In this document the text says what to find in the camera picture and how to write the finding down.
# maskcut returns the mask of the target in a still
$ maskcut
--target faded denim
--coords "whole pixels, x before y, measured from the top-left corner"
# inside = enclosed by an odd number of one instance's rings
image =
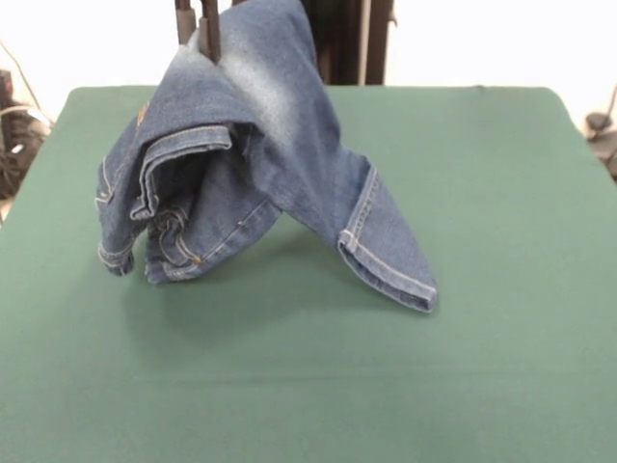
[[[437,285],[409,225],[375,166],[340,143],[300,1],[250,0],[224,12],[221,29],[218,67],[197,52],[197,35],[181,46],[141,124],[102,164],[103,261],[126,273],[148,229],[148,279],[195,278],[257,241],[282,210],[365,283],[430,312]]]
[[[240,152],[261,146],[244,128],[255,125],[221,72],[181,46],[98,169],[98,253],[112,273],[132,270],[142,232],[148,280],[161,284],[202,275],[272,228],[281,211],[247,182]]]

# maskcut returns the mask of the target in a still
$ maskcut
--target white wall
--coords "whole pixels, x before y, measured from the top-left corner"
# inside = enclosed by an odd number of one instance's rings
[[[617,83],[617,2],[584,5],[398,0],[387,83],[547,86],[578,124]],[[0,39],[55,117],[75,87],[156,84],[176,48],[174,2],[2,0]]]

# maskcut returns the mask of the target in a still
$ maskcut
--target jeans pocket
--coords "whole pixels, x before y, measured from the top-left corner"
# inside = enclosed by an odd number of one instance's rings
[[[169,209],[159,215],[155,228],[159,251],[165,261],[178,268],[201,263],[201,258],[192,252],[184,241],[188,222],[184,211]]]

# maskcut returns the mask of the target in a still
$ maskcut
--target black cable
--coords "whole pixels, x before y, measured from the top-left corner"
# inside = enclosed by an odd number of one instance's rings
[[[26,79],[26,74],[23,72],[23,69],[21,68],[21,65],[19,64],[18,60],[15,58],[13,53],[11,53],[11,51],[7,48],[7,46],[2,41],[0,41],[0,48],[2,48],[4,50],[4,52],[7,55],[9,55],[9,58],[11,59],[11,61],[13,61],[15,67],[17,68],[17,72],[19,73],[19,77],[21,77],[21,80],[23,81],[24,85],[26,86],[26,89],[28,90],[28,93],[30,94],[30,97],[32,98],[33,102],[35,103],[35,106],[37,106],[37,108],[39,110],[41,110],[39,101],[37,100],[37,96],[32,91],[32,87],[30,87],[30,83],[28,82],[28,79]]]

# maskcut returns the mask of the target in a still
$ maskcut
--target table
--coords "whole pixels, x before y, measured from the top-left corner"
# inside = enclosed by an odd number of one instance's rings
[[[617,201],[555,94],[330,90],[439,280],[421,315],[288,218],[190,284],[143,243],[109,275],[95,172],[152,92],[73,92],[0,231],[0,461],[615,461]]]

